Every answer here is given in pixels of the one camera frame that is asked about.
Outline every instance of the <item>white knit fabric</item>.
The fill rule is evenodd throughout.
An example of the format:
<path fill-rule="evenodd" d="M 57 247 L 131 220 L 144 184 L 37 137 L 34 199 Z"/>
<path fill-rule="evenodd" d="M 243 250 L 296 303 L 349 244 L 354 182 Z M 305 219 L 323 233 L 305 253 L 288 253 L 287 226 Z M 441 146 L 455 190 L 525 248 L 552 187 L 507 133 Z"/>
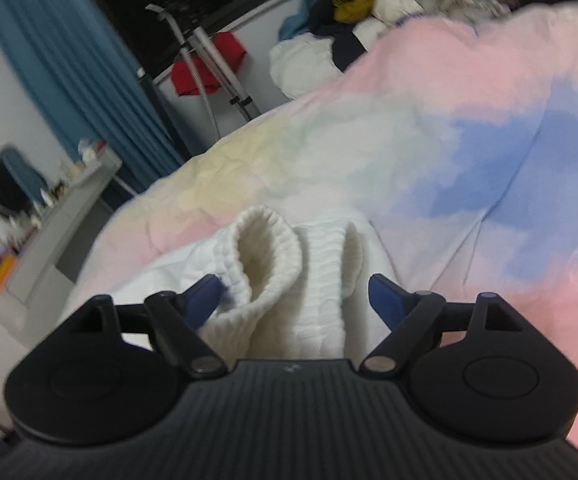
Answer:
<path fill-rule="evenodd" d="M 363 268 L 363 241 L 348 219 L 289 226 L 255 206 L 214 236 L 167 254 L 112 292 L 136 303 L 182 292 L 205 274 L 227 291 L 199 330 L 229 365 L 238 358 L 335 358 L 345 348 L 342 302 Z"/>

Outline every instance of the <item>bed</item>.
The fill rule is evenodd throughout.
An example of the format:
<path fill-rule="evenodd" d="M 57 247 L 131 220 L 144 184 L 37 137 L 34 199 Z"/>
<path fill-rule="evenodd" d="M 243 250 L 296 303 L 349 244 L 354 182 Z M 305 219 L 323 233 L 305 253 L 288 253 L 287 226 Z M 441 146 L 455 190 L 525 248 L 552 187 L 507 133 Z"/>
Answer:
<path fill-rule="evenodd" d="M 121 208 L 68 309 L 256 204 L 360 210 L 400 285 L 496 290 L 578 366 L 578 4 L 390 31 Z"/>

